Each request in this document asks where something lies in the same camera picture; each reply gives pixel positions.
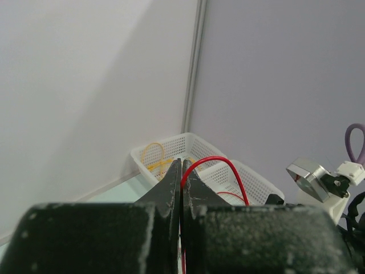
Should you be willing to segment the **near right white basket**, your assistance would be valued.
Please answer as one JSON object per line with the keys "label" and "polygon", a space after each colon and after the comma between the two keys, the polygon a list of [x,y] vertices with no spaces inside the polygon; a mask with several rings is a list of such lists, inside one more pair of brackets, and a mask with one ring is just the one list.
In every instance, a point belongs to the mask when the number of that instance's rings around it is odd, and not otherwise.
{"label": "near right white basket", "polygon": [[[276,194],[281,199],[285,196],[274,184],[266,180],[253,169],[237,160],[232,160],[236,168],[251,206],[262,206],[270,194]],[[243,196],[237,179],[231,168],[224,162],[219,162],[204,170],[198,169],[200,179],[226,202],[234,206],[243,206]]]}

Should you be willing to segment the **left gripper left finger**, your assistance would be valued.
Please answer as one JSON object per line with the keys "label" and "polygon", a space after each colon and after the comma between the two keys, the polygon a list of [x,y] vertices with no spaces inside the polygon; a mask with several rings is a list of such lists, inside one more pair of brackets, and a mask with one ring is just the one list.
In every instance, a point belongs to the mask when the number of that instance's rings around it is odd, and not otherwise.
{"label": "left gripper left finger", "polygon": [[36,204],[20,219],[2,273],[177,273],[182,163],[133,203]]}

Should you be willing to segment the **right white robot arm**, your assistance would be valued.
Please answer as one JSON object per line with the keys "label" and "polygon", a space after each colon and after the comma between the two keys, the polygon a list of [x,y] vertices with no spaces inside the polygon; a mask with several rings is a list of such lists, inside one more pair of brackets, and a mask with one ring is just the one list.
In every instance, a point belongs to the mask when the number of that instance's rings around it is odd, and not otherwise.
{"label": "right white robot arm", "polygon": [[358,273],[364,273],[364,213],[362,213],[359,221],[356,221],[359,216],[358,205],[363,201],[364,192],[356,195],[348,205],[347,214],[341,215],[341,218],[346,220],[347,229],[337,225]]}

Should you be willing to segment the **far right white basket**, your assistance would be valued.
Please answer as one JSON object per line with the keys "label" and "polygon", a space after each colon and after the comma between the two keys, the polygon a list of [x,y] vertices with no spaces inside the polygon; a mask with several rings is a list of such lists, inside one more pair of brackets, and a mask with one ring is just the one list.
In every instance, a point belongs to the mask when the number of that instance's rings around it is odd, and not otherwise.
{"label": "far right white basket", "polygon": [[225,156],[203,138],[187,132],[134,148],[131,157],[144,179],[155,186],[178,158],[196,162],[209,156]]}

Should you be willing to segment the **white basket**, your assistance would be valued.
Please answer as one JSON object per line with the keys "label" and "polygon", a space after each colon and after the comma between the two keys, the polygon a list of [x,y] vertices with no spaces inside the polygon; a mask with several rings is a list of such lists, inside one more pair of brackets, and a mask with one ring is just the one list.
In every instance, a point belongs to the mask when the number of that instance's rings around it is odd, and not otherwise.
{"label": "white basket", "polygon": [[[276,194],[281,199],[285,196],[274,184],[266,180],[253,169],[237,160],[232,160],[236,168],[251,206],[262,206],[270,194]],[[226,202],[234,206],[243,206],[243,196],[237,179],[231,168],[224,162],[219,162],[204,170],[198,169],[200,179]]]}
{"label": "white basket", "polygon": [[187,132],[134,148],[131,157],[144,179],[155,186],[178,158],[196,162],[209,156],[225,156],[203,138]]}

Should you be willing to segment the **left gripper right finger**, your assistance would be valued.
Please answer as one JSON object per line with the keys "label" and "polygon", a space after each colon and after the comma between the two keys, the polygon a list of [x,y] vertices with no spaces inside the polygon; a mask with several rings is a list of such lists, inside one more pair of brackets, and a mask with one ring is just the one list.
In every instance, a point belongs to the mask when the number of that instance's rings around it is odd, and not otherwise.
{"label": "left gripper right finger", "polygon": [[184,273],[355,273],[330,215],[310,205],[231,205],[185,160]]}

